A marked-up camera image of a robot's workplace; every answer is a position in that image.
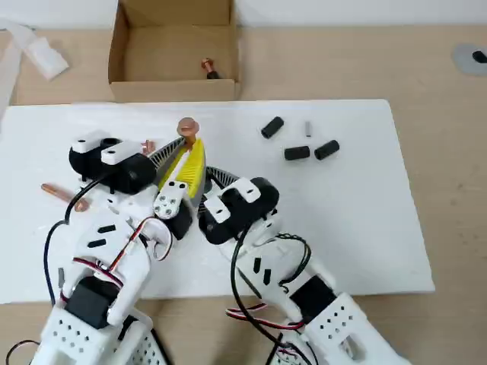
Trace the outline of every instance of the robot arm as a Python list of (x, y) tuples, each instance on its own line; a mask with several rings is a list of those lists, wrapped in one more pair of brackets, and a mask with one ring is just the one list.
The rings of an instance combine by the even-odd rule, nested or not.
[(150, 157), (139, 149), (102, 132), (72, 145), (82, 186), (107, 176), (94, 188), (105, 206), (76, 244), (33, 365), (169, 363), (150, 317), (134, 305), (152, 265), (196, 217), (205, 154), (200, 140), (184, 138)]
[[(278, 199), (279, 193), (269, 182), (239, 179), (208, 198), (199, 219), (208, 241), (219, 245), (255, 295), (302, 324), (298, 331), (283, 332), (282, 346), (276, 348), (270, 364), (309, 365), (315, 356), (318, 363), (329, 365), (410, 364), (389, 346), (348, 294), (336, 291), (335, 278), (321, 262), (310, 253), (304, 262), (307, 244), (300, 237), (279, 233)], [(300, 275), (309, 279), (288, 293), (282, 284)], [(241, 302), (239, 307), (247, 320), (255, 322)]]

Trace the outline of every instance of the black cable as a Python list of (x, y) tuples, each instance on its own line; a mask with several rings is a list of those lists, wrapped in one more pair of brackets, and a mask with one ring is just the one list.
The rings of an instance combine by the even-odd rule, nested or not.
[(86, 185), (75, 197), (69, 202), (68, 207), (66, 208), (66, 212), (64, 214), (64, 219), (62, 221), (57, 222), (54, 224), (51, 229), (49, 230), (46, 242), (44, 243), (44, 254), (43, 254), (43, 262), (44, 262), (44, 275), (46, 276), (46, 283), (47, 283), (47, 290), (49, 291), (49, 298), (51, 300), (52, 306), (56, 304), (56, 295), (54, 294), (53, 283), (51, 282), (51, 275), (49, 274), (49, 246), (51, 244), (51, 239), (53, 238), (54, 231), (57, 230), (62, 225), (69, 225), (69, 218), (71, 217), (71, 211), (73, 210), (74, 206), (78, 201), (90, 190), (92, 190), (96, 185), (101, 183), (104, 179), (106, 179), (109, 174), (104, 174), (96, 180), (93, 180), (88, 185)]
[[(278, 341), (282, 340), (282, 336), (284, 336), (282, 334), (282, 332), (279, 333), (279, 336), (277, 337)], [(272, 348), (271, 353), (267, 357), (266, 365), (271, 365), (272, 359), (274, 358), (275, 353), (277, 352), (278, 349), (279, 349), (279, 346), (277, 344), (274, 344), (274, 347)]]
[(260, 325), (248, 312), (247, 308), (244, 306), (244, 303), (242, 302), (242, 299), (240, 298), (240, 295), (238, 293), (237, 289), (237, 282), (235, 279), (235, 274), (237, 271), (237, 260), (238, 260), (238, 253), (242, 246), (244, 245), (244, 240), (246, 235), (249, 233), (251, 225), (247, 226), (246, 228), (243, 229), (242, 233), (240, 234), (240, 237), (238, 237), (237, 245), (235, 246), (234, 254), (232, 255), (231, 258), (231, 264), (230, 264), (230, 282), (231, 282), (231, 290), (234, 294), (235, 301), (237, 302), (238, 307), (240, 308), (240, 311), (246, 316), (247, 320), (264, 336), (266, 336), (270, 341), (274, 342), (278, 347), (280, 348), (292, 348), (298, 355), (304, 360), (304, 362), (307, 365), (312, 365), (312, 363), (307, 359), (306, 355), (303, 354), (303, 352), (296, 346), (295, 344), (292, 344), (291, 342), (280, 342), (276, 337), (271, 335), (270, 332), (268, 332), (264, 327)]
[(291, 275), (289, 278), (286, 278), (286, 279), (281, 280), (279, 282), (279, 286), (282, 286), (284, 284), (291, 283), (292, 281), (296, 280), (299, 277), (299, 275), (301, 275), (301, 273), (304, 271), (307, 264), (311, 260), (311, 248), (310, 248), (310, 245), (307, 244), (307, 242), (304, 238), (301, 238), (295, 234), (280, 233), (276, 237), (280, 238), (281, 240), (297, 240), (297, 241), (300, 241), (301, 243), (303, 243), (303, 245), (304, 245), (303, 258), (301, 259), (301, 262), (300, 262), (298, 268), (296, 269), (294, 274)]
[(22, 341), (19, 341), (14, 346), (12, 346), (10, 348), (10, 350), (8, 350), (8, 353), (5, 356), (5, 365), (10, 365), (10, 357), (12, 356), (12, 354), (14, 353), (15, 350), (17, 350), (20, 346), (22, 346), (24, 344), (36, 344), (37, 346), (40, 345), (39, 342), (34, 341), (34, 340), (22, 340)]
[(316, 352), (314, 352), (313, 348), (311, 347), (310, 343), (309, 342), (306, 342), (306, 345), (309, 347), (311, 353), (313, 354), (313, 357), (314, 357), (314, 362), (316, 365), (320, 365), (320, 362), (318, 361), (318, 357), (317, 357), (317, 354)]

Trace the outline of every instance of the white wall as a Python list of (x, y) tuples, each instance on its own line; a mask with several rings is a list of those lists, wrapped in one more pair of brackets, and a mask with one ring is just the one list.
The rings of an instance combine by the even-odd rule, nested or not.
[[(236, 1), (250, 26), (487, 23), (487, 0)], [(115, 7), (116, 0), (0, 0), (0, 17), (43, 28), (110, 27)]]

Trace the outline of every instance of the mounting hole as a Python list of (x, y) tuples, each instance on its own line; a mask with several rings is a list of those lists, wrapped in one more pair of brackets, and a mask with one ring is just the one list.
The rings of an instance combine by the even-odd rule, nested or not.
[(482, 51), (475, 51), (472, 54), (472, 57), (478, 63), (482, 63), (482, 64), (487, 63), (487, 56)]

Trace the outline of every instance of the white tape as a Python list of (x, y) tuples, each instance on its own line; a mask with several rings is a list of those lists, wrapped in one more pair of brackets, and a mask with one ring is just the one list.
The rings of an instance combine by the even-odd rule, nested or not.
[(49, 46), (46, 38), (39, 38), (31, 29), (0, 18), (0, 29), (4, 28), (12, 35), (12, 41), (0, 59), (0, 120), (14, 92), (15, 82), (21, 70), (22, 51), (47, 80), (51, 80), (69, 67), (66, 60)]

